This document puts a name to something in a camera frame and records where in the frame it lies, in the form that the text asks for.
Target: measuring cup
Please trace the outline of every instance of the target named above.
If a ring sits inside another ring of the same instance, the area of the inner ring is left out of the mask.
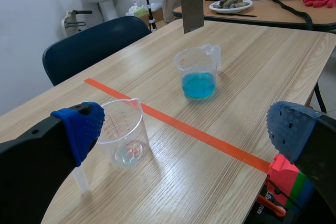
[[[204,98],[214,92],[217,68],[221,67],[220,56],[220,46],[211,44],[185,49],[175,56],[187,96]]]
[[[135,166],[150,148],[141,100],[116,100],[102,107],[105,121],[97,146],[111,163],[122,168]]]

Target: blue liquid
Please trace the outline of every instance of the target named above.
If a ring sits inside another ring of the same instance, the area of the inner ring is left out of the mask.
[[[208,72],[189,73],[182,78],[184,93],[193,98],[203,98],[215,90],[216,78]]]

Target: white plastic tube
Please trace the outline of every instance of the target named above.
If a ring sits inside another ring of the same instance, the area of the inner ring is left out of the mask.
[[[83,166],[81,165],[73,169],[72,174],[82,193],[85,193],[89,189],[89,182],[86,178]]]

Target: metal pole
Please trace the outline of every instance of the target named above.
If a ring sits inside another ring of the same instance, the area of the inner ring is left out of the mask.
[[[149,12],[149,27],[151,27],[151,25],[153,26],[153,29],[152,31],[156,31],[157,28],[156,28],[156,24],[155,24],[155,19],[153,18],[153,14],[152,14],[152,10],[151,10],[151,4],[149,3],[149,0],[146,0],[147,1],[147,9],[148,9],[148,12]]]

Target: white plate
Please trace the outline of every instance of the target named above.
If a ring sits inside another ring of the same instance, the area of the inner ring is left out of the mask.
[[[218,13],[239,13],[243,10],[245,10],[246,8],[249,8],[253,5],[253,2],[251,0],[243,0],[243,2],[248,3],[247,6],[243,6],[243,7],[238,7],[238,8],[232,8],[232,9],[220,9],[220,8],[214,8],[214,5],[218,5],[220,3],[220,1],[214,2],[212,4],[210,4],[209,8],[211,10],[215,10]]]

